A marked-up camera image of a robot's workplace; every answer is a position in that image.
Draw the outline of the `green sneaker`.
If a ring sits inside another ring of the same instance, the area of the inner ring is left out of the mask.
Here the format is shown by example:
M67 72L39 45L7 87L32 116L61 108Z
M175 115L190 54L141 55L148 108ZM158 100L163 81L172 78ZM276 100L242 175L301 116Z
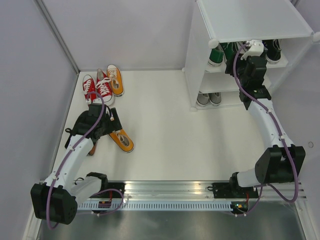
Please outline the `green sneaker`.
M209 55L208 64L213 67L218 67L222 64L224 60L224 51L220 44L216 48L211 50Z
M234 53L239 50L238 42L224 42L220 43L220 46L224 52L224 62L226 63Z

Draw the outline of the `grey sneaker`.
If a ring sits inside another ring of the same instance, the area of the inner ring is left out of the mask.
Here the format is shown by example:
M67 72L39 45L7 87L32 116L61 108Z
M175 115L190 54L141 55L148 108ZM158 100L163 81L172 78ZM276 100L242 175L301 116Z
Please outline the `grey sneaker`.
M209 95L199 92L196 99L196 104L200 107L205 107L209 103Z
M208 94L209 102L213 106L219 106L222 102L222 97L220 92L213 92Z

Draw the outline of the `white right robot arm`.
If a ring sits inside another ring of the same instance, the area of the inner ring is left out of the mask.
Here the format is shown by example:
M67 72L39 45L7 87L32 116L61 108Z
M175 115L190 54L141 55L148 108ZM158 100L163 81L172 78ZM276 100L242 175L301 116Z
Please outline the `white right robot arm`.
M264 85L267 61L261 56L234 55L227 61L226 73L235 78L239 87L239 98L245 109L255 120L265 147L264 153L254 167L236 172L230 178L228 192L235 198L241 197L248 187L294 183L291 199L279 190L276 193L292 203L299 195L298 175L306 157L305 149L297 146L285 133L275 113L272 97Z

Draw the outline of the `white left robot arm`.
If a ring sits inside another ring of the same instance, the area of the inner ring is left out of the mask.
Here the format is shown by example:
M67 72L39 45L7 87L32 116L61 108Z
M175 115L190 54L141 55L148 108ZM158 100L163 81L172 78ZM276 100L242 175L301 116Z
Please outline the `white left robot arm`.
M75 218L78 206L88 198L93 195L104 198L108 195L108 178L103 173L90 172L80 183L74 181L98 140L121 129L114 107L93 103L79 115L73 128L67 130L69 138L60 165L53 169L43 183L36 183L31 188L36 218L48 223L68 225Z

